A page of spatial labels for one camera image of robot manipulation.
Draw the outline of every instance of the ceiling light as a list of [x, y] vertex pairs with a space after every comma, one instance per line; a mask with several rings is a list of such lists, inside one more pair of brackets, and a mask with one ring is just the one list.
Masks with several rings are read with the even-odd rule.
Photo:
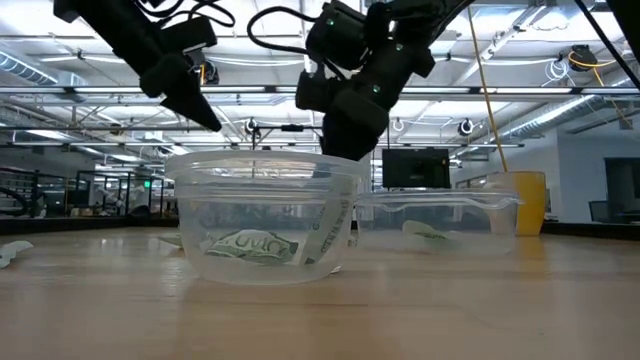
[[582, 90], [582, 94], [594, 95], [636, 95], [640, 90], [637, 88], [586, 88]]
[[498, 88], [498, 94], [568, 94], [572, 88]]
[[278, 86], [276, 87], [276, 92], [278, 93], [295, 93], [296, 92], [296, 87], [295, 86]]
[[118, 160], [122, 160], [122, 161], [129, 161], [129, 162], [134, 162], [134, 161], [142, 161], [142, 159], [140, 159], [137, 156], [131, 156], [131, 155], [109, 155], [114, 159], [118, 159]]
[[169, 148], [169, 151], [176, 155], [184, 155], [190, 153], [189, 150], [183, 148], [182, 146], [172, 146]]
[[142, 90], [135, 86], [119, 86], [119, 87], [102, 87], [102, 86], [85, 86], [75, 88], [77, 94], [142, 94]]
[[118, 143], [71, 143], [71, 146], [120, 146]]
[[211, 93], [239, 93], [239, 92], [265, 92], [264, 86], [203, 86], [201, 89], [203, 94]]
[[405, 87], [404, 94], [466, 94], [471, 90], [466, 87]]
[[[472, 150], [470, 150], [470, 151], [476, 151], [478, 148], [495, 149], [497, 147], [498, 147], [498, 145], [496, 145], [496, 144], [478, 144], [478, 145], [474, 145], [474, 148]], [[521, 145], [521, 144], [502, 144], [501, 147], [503, 147], [505, 149], [511, 149], [511, 148], [523, 147], [523, 145]]]
[[29, 130], [27, 131], [29, 134], [33, 134], [33, 135], [38, 135], [38, 136], [42, 136], [42, 137], [46, 137], [49, 139], [54, 139], [54, 140], [67, 140], [69, 139], [69, 137], [67, 137], [66, 135], [57, 132], [57, 131], [51, 131], [51, 130]]
[[92, 148], [88, 148], [88, 147], [84, 147], [84, 146], [80, 146], [79, 149], [82, 149], [88, 153], [94, 154], [94, 155], [103, 155], [103, 153], [101, 153], [98, 150], [92, 149]]
[[64, 143], [56, 143], [56, 142], [46, 142], [46, 141], [37, 141], [37, 142], [12, 142], [10, 145], [15, 146], [63, 146]]
[[404, 130], [404, 122], [402, 122], [402, 120], [398, 119], [397, 121], [393, 122], [393, 130], [395, 131], [402, 131]]
[[473, 122], [469, 119], [466, 119], [465, 121], [461, 122], [460, 125], [458, 125], [458, 134], [460, 134], [460, 136], [462, 137], [467, 137], [473, 133], [473, 127]]
[[84, 56], [84, 58], [86, 60], [100, 61], [100, 62], [106, 62], [111, 64], [126, 64], [124, 60], [118, 59], [118, 58], [108, 58], [104, 56]]
[[59, 61], [69, 61], [69, 60], [77, 60], [77, 56], [54, 56], [40, 59], [40, 62], [59, 62]]

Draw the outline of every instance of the black cable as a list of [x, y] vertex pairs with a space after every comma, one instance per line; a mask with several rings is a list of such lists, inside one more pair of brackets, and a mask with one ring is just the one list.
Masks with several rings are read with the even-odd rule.
[[[160, 18], [161, 20], [158, 21], [158, 24], [161, 27], [164, 26], [166, 23], [168, 23], [173, 18], [175, 18], [175, 17], [177, 17], [179, 15], [188, 15], [189, 16], [189, 20], [191, 20], [194, 15], [199, 15], [199, 16], [206, 17], [207, 19], [219, 24], [220, 26], [224, 26], [224, 27], [228, 27], [228, 28], [234, 27], [236, 25], [236, 18], [227, 9], [225, 9], [222, 6], [216, 4], [216, 2], [218, 2], [218, 1], [220, 1], [220, 0], [196, 0], [196, 2], [198, 4], [196, 4], [194, 7], [192, 7], [191, 10], [181, 10], [181, 11], [177, 11], [177, 10], [180, 8], [180, 6], [182, 6], [182, 4], [184, 3], [184, 0], [178, 0], [172, 7], [168, 8], [166, 10], [160, 10], [160, 11], [153, 11], [153, 10], [147, 9], [142, 4], [141, 0], [136, 0], [136, 4], [140, 8], [140, 10], [142, 10], [145, 14], [147, 14], [149, 16], [152, 16], [152, 17]], [[212, 16], [199, 13], [198, 10], [200, 10], [200, 9], [202, 9], [204, 7], [210, 7], [212, 9], [214, 9], [214, 10], [218, 10], [219, 12], [221, 12], [225, 16], [227, 16], [229, 18], [230, 22], [223, 22], [223, 21], [220, 21], [220, 20], [218, 20], [218, 19], [216, 19], [216, 18], [214, 18]]]
[[[198, 7], [198, 6], [201, 8], [201, 7], [204, 7], [206, 5], [202, 5], [202, 4], [196, 5], [196, 7]], [[194, 9], [191, 9], [191, 10], [188, 10], [188, 11], [187, 10], [178, 11], [177, 13], [171, 15], [170, 17], [164, 18], [163, 20], [161, 20], [159, 22], [159, 24], [161, 24], [161, 26], [162, 26], [162, 25], [168, 23], [169, 21], [173, 20], [175, 17], [177, 17], [179, 15], [188, 15], [189, 16], [189, 20], [191, 20], [194, 15], [198, 15], [198, 16], [206, 17], [207, 19], [215, 22], [216, 24], [218, 24], [220, 26], [224, 26], [224, 27], [227, 27], [227, 28], [232, 28], [232, 27], [236, 26], [236, 18], [227, 9], [223, 8], [220, 5], [216, 5], [216, 4], [211, 4], [209, 6], [211, 8], [213, 8], [213, 9], [216, 9], [216, 10], [220, 11], [224, 15], [226, 15], [229, 18], [230, 22], [223, 22], [221, 20], [218, 20], [218, 19], [214, 18], [213, 16], [209, 16], [209, 15], [205, 15], [203, 13], [199, 13], [197, 10], [194, 11], [194, 9], [195, 9], [195, 7], [194, 7]]]
[[624, 70], [624, 72], [627, 74], [629, 79], [631, 79], [631, 82], [633, 83], [633, 85], [636, 88], [638, 88], [638, 90], [640, 90], [640, 80], [638, 80], [638, 77], [636, 76], [636, 74], [633, 73], [633, 70], [631, 70], [629, 65], [627, 65], [627, 63], [624, 61], [622, 56], [618, 54], [618, 50], [616, 50], [615, 46], [613, 46], [611, 41], [607, 38], [607, 35], [604, 33], [604, 31], [602, 31], [602, 28], [600, 27], [600, 25], [598, 25], [598, 23], [596, 22], [596, 19], [593, 18], [593, 15], [591, 15], [591, 12], [589, 12], [589, 9], [587, 8], [587, 6], [584, 4], [582, 0], [575, 0], [575, 1], [578, 7], [580, 8], [580, 10], [582, 11], [582, 13], [584, 14], [584, 16], [587, 18], [587, 20], [591, 24], [591, 26], [593, 26], [593, 29], [596, 31], [596, 33], [600, 37], [600, 40], [602, 40], [602, 42], [607, 47], [611, 55], [613, 55], [613, 58], [616, 59], [618, 64], [620, 64], [620, 67], [622, 67], [622, 70]]
[[26, 213], [29, 212], [29, 203], [22, 195], [18, 194], [13, 190], [9, 190], [3, 187], [0, 187], [0, 193], [16, 199], [16, 201], [20, 203], [20, 206], [22, 206], [22, 209], [20, 210], [11, 210], [11, 211], [0, 210], [0, 214], [18, 217], [18, 216], [25, 215]]
[[173, 4], [172, 7], [166, 10], [149, 10], [144, 6], [144, 4], [142, 3], [142, 0], [136, 0], [136, 5], [138, 5], [138, 7], [140, 8], [140, 10], [142, 10], [142, 12], [156, 18], [170, 17], [171, 14], [176, 12], [176, 10], [178, 10], [183, 3], [184, 3], [184, 0], [178, 0], [176, 1], [175, 4]]
[[[200, 15], [200, 16], [204, 16], [206, 18], [208, 18], [209, 20], [217, 23], [220, 26], [224, 26], [224, 27], [228, 27], [228, 28], [232, 28], [234, 26], [236, 26], [236, 18], [233, 16], [232, 13], [230, 13], [227, 9], [223, 8], [222, 6], [216, 4], [218, 0], [203, 0], [201, 1], [198, 5], [194, 6], [191, 11], [189, 12], [189, 20], [191, 20], [193, 18], [193, 15]], [[228, 23], [224, 23], [216, 18], [213, 18], [211, 16], [208, 15], [204, 15], [198, 12], [198, 10], [202, 9], [203, 7], [210, 7], [212, 9], [218, 10], [219, 12], [223, 13], [226, 17], [229, 18], [229, 20], [231, 20], [231, 22]]]
[[[291, 8], [288, 7], [284, 7], [284, 6], [273, 6], [270, 8], [266, 8], [262, 11], [259, 11], [257, 14], [255, 14], [247, 23], [247, 35], [249, 36], [249, 39], [251, 39], [251, 41], [263, 48], [266, 49], [270, 49], [270, 50], [276, 50], [276, 51], [284, 51], [284, 52], [292, 52], [295, 54], [301, 54], [301, 55], [306, 55], [311, 57], [309, 54], [309, 52], [307, 51], [307, 49], [304, 48], [299, 48], [296, 46], [285, 46], [285, 45], [276, 45], [276, 44], [270, 44], [268, 42], [262, 41], [260, 39], [258, 39], [254, 34], [253, 34], [253, 25], [255, 25], [255, 23], [260, 20], [262, 17], [272, 14], [272, 13], [276, 13], [276, 12], [284, 12], [287, 13], [289, 15], [293, 15], [301, 20], [304, 21], [308, 21], [308, 22], [315, 22], [316, 20], [318, 20], [318, 18], [314, 18], [308, 15], [305, 15], [299, 11], [295, 11]], [[331, 70], [337, 77], [339, 77], [341, 80], [347, 80], [347, 77], [344, 76], [344, 74], [340, 71], [340, 69], [338, 69], [337, 66], [335, 66], [332, 62], [330, 62], [327, 59], [322, 59], [322, 62], [329, 68], [329, 70]]]

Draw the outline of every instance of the crumpled paper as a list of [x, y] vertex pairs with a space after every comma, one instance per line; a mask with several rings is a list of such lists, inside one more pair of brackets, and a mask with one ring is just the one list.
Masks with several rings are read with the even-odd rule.
[[179, 248], [182, 248], [182, 237], [180, 234], [168, 234], [163, 236], [158, 236], [160, 241], [164, 241], [168, 244], [175, 245]]
[[9, 266], [11, 260], [15, 259], [20, 251], [31, 249], [32, 247], [33, 245], [28, 241], [15, 241], [0, 246], [0, 269]]

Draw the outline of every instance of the fluorescent light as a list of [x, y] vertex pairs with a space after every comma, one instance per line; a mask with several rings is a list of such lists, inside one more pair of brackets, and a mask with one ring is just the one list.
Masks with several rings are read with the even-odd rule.
[[498, 88], [498, 94], [568, 94], [572, 88]]
[[203, 86], [200, 91], [203, 94], [212, 93], [239, 93], [239, 92], [265, 92], [264, 86]]
[[278, 86], [276, 87], [276, 92], [278, 93], [294, 93], [296, 92], [295, 86]]
[[84, 147], [84, 146], [80, 146], [79, 148], [84, 150], [84, 151], [86, 151], [86, 152], [88, 152], [88, 153], [94, 154], [94, 155], [103, 155], [103, 153], [101, 153], [100, 151], [94, 150], [92, 148], [88, 148], [88, 147]]
[[0, 94], [64, 94], [63, 88], [47, 86], [0, 87]]
[[176, 155], [184, 155], [190, 153], [189, 150], [183, 148], [182, 146], [172, 146], [169, 148], [169, 151]]
[[[476, 150], [478, 148], [481, 148], [481, 149], [496, 149], [498, 147], [498, 145], [496, 145], [496, 144], [477, 144], [477, 145], [473, 145], [473, 146], [475, 147]], [[521, 147], [519, 144], [502, 144], [501, 146], [503, 148], [505, 148], [505, 149]]]
[[126, 64], [124, 60], [118, 59], [118, 58], [108, 58], [103, 56], [85, 56], [84, 58], [87, 60], [100, 61], [100, 62], [106, 62], [106, 63], [112, 63], [112, 64]]
[[65, 136], [64, 134], [59, 133], [57, 131], [51, 131], [51, 130], [29, 130], [27, 132], [29, 134], [38, 135], [38, 136], [42, 136], [42, 137], [46, 137], [46, 138], [54, 139], [54, 140], [67, 140], [67, 139], [69, 139], [67, 136]]
[[13, 142], [9, 143], [15, 146], [63, 146], [64, 143], [56, 143], [56, 142], [46, 142], [46, 141], [37, 141], [37, 142]]
[[[391, 144], [391, 145], [404, 146], [404, 144]], [[450, 148], [450, 149], [457, 149], [459, 147], [462, 147], [461, 144], [421, 143], [421, 142], [415, 142], [415, 141], [412, 141], [409, 145], [411, 145], [411, 146], [434, 147], [434, 148]]]
[[125, 146], [166, 146], [166, 145], [172, 145], [173, 143], [167, 143], [167, 142], [157, 142], [157, 143], [145, 143], [145, 142], [128, 142], [125, 143]]
[[635, 95], [640, 94], [640, 90], [637, 88], [586, 88], [582, 90], [582, 94], [596, 94], [596, 95]]
[[404, 94], [466, 94], [469, 88], [465, 87], [405, 87]]
[[54, 56], [54, 57], [48, 57], [48, 58], [44, 58], [44, 59], [40, 59], [40, 62], [59, 62], [59, 61], [69, 61], [69, 60], [77, 60], [78, 57], [77, 56]]
[[102, 87], [102, 86], [84, 86], [75, 88], [78, 94], [142, 94], [142, 90], [135, 86], [118, 86], [118, 87]]
[[129, 161], [129, 162], [134, 162], [134, 161], [142, 161], [142, 159], [140, 159], [137, 156], [131, 156], [131, 155], [109, 155], [114, 159], [118, 159], [118, 160], [122, 160], [122, 161]]
[[71, 146], [119, 146], [118, 143], [71, 143]]

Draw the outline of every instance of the cable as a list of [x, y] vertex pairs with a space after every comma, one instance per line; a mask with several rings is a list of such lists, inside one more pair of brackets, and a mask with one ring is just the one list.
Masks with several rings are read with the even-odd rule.
[[572, 51], [572, 52], [569, 53], [569, 61], [571, 61], [572, 63], [574, 63], [576, 65], [580, 65], [580, 66], [586, 67], [586, 68], [594, 68], [594, 69], [595, 68], [601, 68], [601, 67], [605, 67], [605, 66], [609, 66], [609, 65], [615, 64], [617, 62], [617, 61], [613, 60], [613, 61], [606, 62], [604, 64], [585, 64], [585, 63], [582, 63], [582, 62], [579, 62], [579, 61], [575, 60], [573, 58], [574, 54], [575, 54], [575, 51]]
[[[138, 5], [138, 8], [140, 8], [140, 10], [142, 10], [142, 12], [144, 12], [145, 14], [151, 17], [161, 19], [160, 21], [157, 22], [157, 24], [160, 27], [166, 25], [169, 21], [173, 20], [175, 17], [179, 15], [188, 15], [189, 20], [191, 20], [194, 15], [199, 15], [202, 17], [206, 17], [207, 19], [217, 23], [220, 26], [224, 26], [228, 28], [235, 26], [236, 18], [233, 16], [233, 14], [231, 14], [227, 9], [223, 8], [222, 6], [216, 4], [216, 2], [220, 0], [195, 0], [195, 1], [197, 2], [197, 4], [194, 7], [192, 7], [191, 10], [188, 10], [188, 11], [187, 10], [178, 11], [178, 9], [182, 6], [182, 4], [184, 4], [184, 0], [176, 1], [176, 3], [173, 6], [165, 10], [149, 10], [144, 6], [144, 4], [142, 4], [141, 0], [136, 0], [135, 3], [136, 5]], [[199, 13], [198, 10], [204, 7], [210, 7], [214, 10], [218, 10], [219, 12], [227, 16], [230, 21], [223, 22], [212, 16]]]
[[[602, 81], [602, 77], [600, 76], [600, 73], [598, 73], [598, 69], [593, 69], [593, 73], [596, 74], [596, 79], [598, 79], [598, 82], [600, 83], [600, 86], [605, 87], [604, 81]], [[627, 125], [629, 125], [631, 128], [633, 128], [633, 123], [629, 119], [627, 119], [627, 117], [624, 115], [622, 110], [620, 110], [620, 108], [618, 107], [618, 104], [616, 104], [616, 102], [613, 101], [613, 100], [611, 100], [611, 103], [613, 104], [613, 107], [616, 108], [616, 112], [618, 113], [618, 115], [620, 115], [622, 120], [624, 120], [624, 122], [626, 122]]]
[[[299, 11], [295, 11], [293, 9], [290, 9], [288, 7], [284, 7], [284, 6], [273, 6], [270, 8], [266, 8], [262, 11], [259, 11], [257, 14], [255, 14], [247, 23], [247, 35], [249, 36], [249, 39], [251, 39], [251, 41], [263, 48], [266, 49], [270, 49], [270, 50], [276, 50], [276, 51], [285, 51], [285, 52], [292, 52], [295, 54], [301, 54], [301, 55], [306, 55], [309, 56], [310, 58], [313, 58], [311, 56], [311, 54], [309, 54], [309, 52], [307, 51], [307, 49], [303, 49], [303, 48], [299, 48], [296, 46], [284, 46], [284, 45], [276, 45], [276, 44], [270, 44], [268, 42], [262, 41], [260, 39], [258, 39], [254, 34], [253, 34], [253, 25], [255, 25], [255, 23], [260, 20], [261, 18], [263, 18], [266, 15], [272, 14], [272, 13], [276, 13], [276, 12], [284, 12], [287, 13], [289, 15], [293, 15], [301, 20], [304, 21], [308, 21], [308, 22], [315, 22], [316, 20], [318, 20], [318, 18], [314, 18], [308, 15], [305, 15]], [[347, 80], [346, 76], [344, 76], [344, 74], [338, 69], [337, 66], [335, 66], [333, 63], [331, 63], [329, 60], [327, 59], [322, 59], [322, 63], [324, 63], [329, 70], [331, 70], [336, 76], [338, 76], [341, 80]]]
[[182, 6], [182, 4], [184, 3], [184, 0], [176, 1], [176, 3], [173, 4], [172, 7], [165, 10], [149, 10], [144, 6], [141, 0], [136, 0], [135, 3], [136, 5], [138, 5], [138, 7], [140, 8], [140, 10], [142, 10], [143, 13], [149, 16], [156, 17], [156, 18], [166, 18], [166, 17], [170, 17], [171, 14], [176, 12], [176, 10], [178, 10], [180, 6]]
[[627, 74], [629, 79], [631, 79], [631, 82], [633, 82], [633, 86], [635, 86], [637, 89], [640, 89], [640, 80], [638, 80], [638, 77], [636, 76], [636, 74], [633, 73], [633, 70], [631, 70], [629, 65], [627, 65], [627, 63], [624, 61], [622, 56], [618, 54], [618, 51], [616, 51], [615, 46], [613, 46], [611, 41], [607, 38], [607, 35], [604, 33], [604, 31], [602, 31], [602, 28], [600, 27], [600, 25], [598, 25], [598, 23], [596, 22], [596, 19], [593, 18], [593, 15], [591, 15], [591, 12], [589, 12], [589, 9], [587, 8], [587, 6], [584, 4], [582, 0], [575, 0], [575, 1], [578, 7], [580, 8], [580, 10], [582, 11], [582, 13], [584, 14], [584, 16], [587, 18], [587, 20], [591, 24], [591, 26], [593, 26], [593, 29], [596, 31], [596, 33], [600, 37], [600, 40], [602, 40], [602, 42], [605, 44], [605, 46], [607, 47], [611, 55], [613, 55], [613, 58], [616, 59], [618, 64], [620, 64], [620, 66], [622, 67], [622, 70], [624, 70], [624, 72]]
[[496, 144], [498, 145], [498, 151], [500, 152], [500, 159], [502, 160], [502, 168], [504, 172], [509, 172], [507, 166], [507, 159], [504, 156], [504, 150], [502, 149], [502, 143], [500, 142], [500, 135], [498, 134], [498, 128], [496, 127], [496, 121], [493, 117], [493, 110], [491, 109], [491, 100], [489, 99], [489, 91], [487, 91], [487, 80], [484, 76], [484, 67], [482, 66], [482, 59], [480, 58], [480, 49], [478, 47], [478, 37], [476, 35], [476, 28], [473, 26], [473, 13], [471, 7], [467, 8], [469, 13], [469, 24], [471, 25], [471, 35], [473, 36], [473, 46], [476, 51], [476, 59], [478, 61], [478, 67], [480, 71], [480, 80], [482, 80], [482, 88], [484, 89], [484, 100], [487, 102], [487, 111], [489, 112], [489, 121], [491, 122], [491, 129], [493, 130], [493, 136], [496, 138]]
[[[571, 77], [571, 75], [567, 75], [567, 79], [569, 80], [569, 82], [571, 82], [571, 84], [574, 87], [577, 87], [578, 85], [576, 84], [576, 82], [573, 80], [573, 78]], [[603, 123], [609, 125], [611, 123], [611, 121], [607, 121], [607, 119], [603, 118], [602, 115], [600, 115], [596, 109], [593, 108], [593, 106], [591, 106], [591, 104], [589, 104], [588, 101], [585, 102], [585, 104], [589, 107], [589, 109], [591, 109], [591, 111], [593, 112], [594, 115], [596, 115], [600, 120], [602, 120]], [[633, 140], [633, 141], [637, 141], [640, 142], [640, 139], [636, 139], [633, 135], [629, 134], [628, 137]]]
[[[175, 14], [165, 18], [160, 23], [164, 25], [164, 24], [166, 24], [170, 20], [173, 20], [175, 17], [177, 17], [179, 15], [187, 15], [189, 20], [193, 19], [194, 15], [199, 15], [199, 16], [202, 16], [202, 17], [206, 17], [207, 19], [215, 22], [216, 24], [218, 24], [220, 26], [224, 26], [224, 27], [227, 27], [227, 28], [234, 27], [236, 25], [236, 18], [227, 9], [225, 9], [222, 6], [216, 4], [217, 1], [219, 1], [219, 0], [201, 0], [201, 1], [198, 2], [198, 4], [196, 6], [191, 8], [191, 10], [178, 11]], [[218, 10], [219, 12], [223, 13], [226, 17], [228, 17], [230, 21], [229, 22], [222, 22], [222, 21], [220, 21], [220, 20], [218, 20], [218, 19], [216, 19], [216, 18], [214, 18], [212, 16], [205, 15], [203, 13], [198, 12], [203, 7], [210, 7], [212, 9]]]

